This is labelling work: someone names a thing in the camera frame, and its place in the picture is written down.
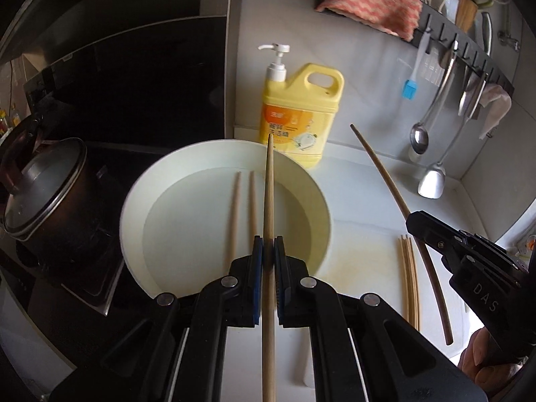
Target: white bowl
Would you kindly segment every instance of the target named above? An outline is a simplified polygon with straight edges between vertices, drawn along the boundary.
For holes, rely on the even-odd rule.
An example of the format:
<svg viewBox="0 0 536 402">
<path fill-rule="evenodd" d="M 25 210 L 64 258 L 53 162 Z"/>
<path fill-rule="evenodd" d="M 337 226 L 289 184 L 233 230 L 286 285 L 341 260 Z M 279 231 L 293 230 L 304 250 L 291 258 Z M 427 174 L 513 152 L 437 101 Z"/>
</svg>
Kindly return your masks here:
<svg viewBox="0 0 536 402">
<path fill-rule="evenodd" d="M 313 178 L 274 152 L 274 232 L 286 253 L 314 275 L 328 253 L 331 216 Z M 262 236 L 266 147 L 214 140 L 168 154 L 136 181 L 121 213 L 121 249 L 127 267 L 151 297 L 199 292 L 229 270 L 232 194 L 241 174 L 236 257 L 251 253 L 250 172 L 255 172 L 256 231 Z"/>
</svg>

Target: pot handle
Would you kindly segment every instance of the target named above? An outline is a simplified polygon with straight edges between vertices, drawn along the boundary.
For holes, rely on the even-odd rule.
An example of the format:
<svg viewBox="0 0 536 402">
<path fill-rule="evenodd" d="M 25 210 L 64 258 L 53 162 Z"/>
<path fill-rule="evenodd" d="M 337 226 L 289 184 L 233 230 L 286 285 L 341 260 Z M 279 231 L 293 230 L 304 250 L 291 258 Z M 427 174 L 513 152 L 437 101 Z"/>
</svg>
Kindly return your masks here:
<svg viewBox="0 0 536 402">
<path fill-rule="evenodd" d="M 2 183 L 6 190 L 12 195 L 17 194 L 20 191 L 18 185 L 22 179 L 22 173 L 17 166 L 17 158 L 25 153 L 26 149 L 30 152 L 33 150 L 33 147 L 36 144 L 40 123 L 38 117 L 32 119 L 28 128 L 11 143 L 2 156 L 2 162 L 0 163 L 0 183 Z"/>
</svg>

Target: silicone brush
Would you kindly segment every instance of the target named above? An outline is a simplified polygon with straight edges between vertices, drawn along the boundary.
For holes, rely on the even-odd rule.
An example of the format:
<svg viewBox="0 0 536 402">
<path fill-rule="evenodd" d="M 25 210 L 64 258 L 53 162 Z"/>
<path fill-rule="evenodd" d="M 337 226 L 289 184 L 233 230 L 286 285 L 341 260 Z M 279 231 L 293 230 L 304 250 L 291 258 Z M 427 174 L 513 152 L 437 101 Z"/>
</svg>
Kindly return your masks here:
<svg viewBox="0 0 536 402">
<path fill-rule="evenodd" d="M 406 80 L 404 84 L 404 89 L 402 90 L 402 98 L 413 99 L 415 93 L 417 92 L 417 71 L 419 71 L 419 66 L 421 65 L 421 60 L 426 53 L 428 44 L 430 43 L 430 31 L 426 31 L 422 34 L 421 41 L 419 43 L 419 49 L 417 50 L 417 58 L 415 59 L 415 66 L 413 71 L 409 76 L 409 79 Z"/>
</svg>

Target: white cloth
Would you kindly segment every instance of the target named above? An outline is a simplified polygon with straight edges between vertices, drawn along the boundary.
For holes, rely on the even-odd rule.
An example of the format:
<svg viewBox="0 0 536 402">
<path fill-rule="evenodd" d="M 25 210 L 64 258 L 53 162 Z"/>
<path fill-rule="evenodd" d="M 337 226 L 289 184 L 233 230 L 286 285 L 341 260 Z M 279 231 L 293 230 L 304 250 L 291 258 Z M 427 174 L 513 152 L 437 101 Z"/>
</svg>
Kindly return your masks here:
<svg viewBox="0 0 536 402">
<path fill-rule="evenodd" d="M 497 127 L 500 120 L 508 113 L 510 107 L 512 107 L 512 99 L 498 84 L 487 84 L 479 102 L 482 104 L 482 107 L 493 103 L 489 108 L 484 127 L 480 134 L 480 138 L 483 139 L 486 137 L 486 133 L 492 128 Z"/>
</svg>

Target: human hand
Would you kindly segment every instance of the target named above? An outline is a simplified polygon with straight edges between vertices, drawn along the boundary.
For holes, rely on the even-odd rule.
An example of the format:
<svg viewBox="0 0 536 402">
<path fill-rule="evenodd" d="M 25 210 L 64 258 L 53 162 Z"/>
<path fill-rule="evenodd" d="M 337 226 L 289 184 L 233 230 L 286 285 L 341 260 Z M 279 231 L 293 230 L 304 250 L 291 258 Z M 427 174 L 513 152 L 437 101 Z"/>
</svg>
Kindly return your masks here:
<svg viewBox="0 0 536 402">
<path fill-rule="evenodd" d="M 462 352 L 458 369 L 464 372 L 489 396 L 503 389 L 521 368 L 517 364 L 502 364 L 482 367 L 488 352 L 489 331 L 481 328 L 471 335 L 467 349 Z"/>
</svg>

